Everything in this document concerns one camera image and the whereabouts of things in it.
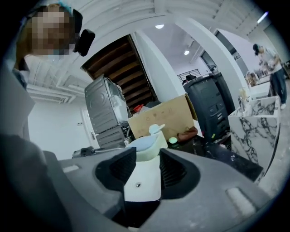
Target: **door handle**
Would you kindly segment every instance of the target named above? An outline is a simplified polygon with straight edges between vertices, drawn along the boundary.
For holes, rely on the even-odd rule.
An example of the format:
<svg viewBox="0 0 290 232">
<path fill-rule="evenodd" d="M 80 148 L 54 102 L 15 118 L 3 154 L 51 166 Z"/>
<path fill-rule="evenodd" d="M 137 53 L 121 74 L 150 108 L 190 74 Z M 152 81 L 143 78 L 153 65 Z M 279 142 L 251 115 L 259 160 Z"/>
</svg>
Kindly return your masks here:
<svg viewBox="0 0 290 232">
<path fill-rule="evenodd" d="M 95 138 L 94 132 L 91 131 L 91 135 L 92 135 L 92 139 L 95 140 L 96 138 Z"/>
</svg>

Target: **floor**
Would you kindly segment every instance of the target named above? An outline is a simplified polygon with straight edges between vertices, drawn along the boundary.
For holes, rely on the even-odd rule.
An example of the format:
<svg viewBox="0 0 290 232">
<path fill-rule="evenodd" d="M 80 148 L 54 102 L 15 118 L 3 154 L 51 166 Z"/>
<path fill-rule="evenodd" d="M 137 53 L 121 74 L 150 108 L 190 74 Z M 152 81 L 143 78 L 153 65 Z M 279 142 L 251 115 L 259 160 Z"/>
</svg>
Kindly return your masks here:
<svg viewBox="0 0 290 232">
<path fill-rule="evenodd" d="M 290 80 L 286 80 L 288 101 L 281 111 L 281 128 L 277 151 L 273 162 L 259 186 L 275 197 L 284 187 L 290 172 Z"/>
</svg>

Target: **jeans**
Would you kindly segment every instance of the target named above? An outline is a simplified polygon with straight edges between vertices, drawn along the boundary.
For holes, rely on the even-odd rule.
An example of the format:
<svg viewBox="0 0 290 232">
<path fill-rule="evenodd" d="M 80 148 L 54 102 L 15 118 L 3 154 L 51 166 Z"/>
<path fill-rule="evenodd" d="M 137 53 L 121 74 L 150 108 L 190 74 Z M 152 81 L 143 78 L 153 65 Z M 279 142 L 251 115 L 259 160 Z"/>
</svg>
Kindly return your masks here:
<svg viewBox="0 0 290 232">
<path fill-rule="evenodd" d="M 271 82 L 275 92 L 280 96 L 281 104 L 285 104 L 287 99 L 287 89 L 284 78 L 284 70 L 280 69 L 279 71 L 273 73 L 271 75 Z"/>
</svg>

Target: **black railing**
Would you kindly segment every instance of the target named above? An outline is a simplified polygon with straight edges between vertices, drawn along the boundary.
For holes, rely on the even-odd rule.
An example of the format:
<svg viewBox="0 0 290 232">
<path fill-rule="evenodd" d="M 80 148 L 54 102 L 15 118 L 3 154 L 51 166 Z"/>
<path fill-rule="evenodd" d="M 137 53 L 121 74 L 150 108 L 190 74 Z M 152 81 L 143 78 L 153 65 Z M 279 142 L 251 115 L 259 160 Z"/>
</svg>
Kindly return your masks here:
<svg viewBox="0 0 290 232">
<path fill-rule="evenodd" d="M 199 70 L 197 68 L 197 69 L 191 70 L 189 72 L 185 72 L 185 73 L 182 73 L 180 75 L 177 75 L 177 77 L 182 82 L 182 81 L 184 81 L 186 79 L 187 75 L 200 76 L 200 72 L 199 72 Z"/>
</svg>

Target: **black marble surface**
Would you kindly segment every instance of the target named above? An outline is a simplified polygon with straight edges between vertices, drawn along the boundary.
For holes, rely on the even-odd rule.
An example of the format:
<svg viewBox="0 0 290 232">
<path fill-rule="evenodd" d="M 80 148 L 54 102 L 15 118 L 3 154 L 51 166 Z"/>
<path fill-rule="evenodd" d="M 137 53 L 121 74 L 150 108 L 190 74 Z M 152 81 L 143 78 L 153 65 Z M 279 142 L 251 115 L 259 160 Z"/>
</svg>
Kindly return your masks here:
<svg viewBox="0 0 290 232">
<path fill-rule="evenodd" d="M 260 176 L 263 168 L 236 153 L 221 147 L 219 144 L 205 142 L 204 138 L 196 136 L 182 144 L 169 144 L 168 148 L 188 152 L 230 165 L 253 182 Z"/>
</svg>

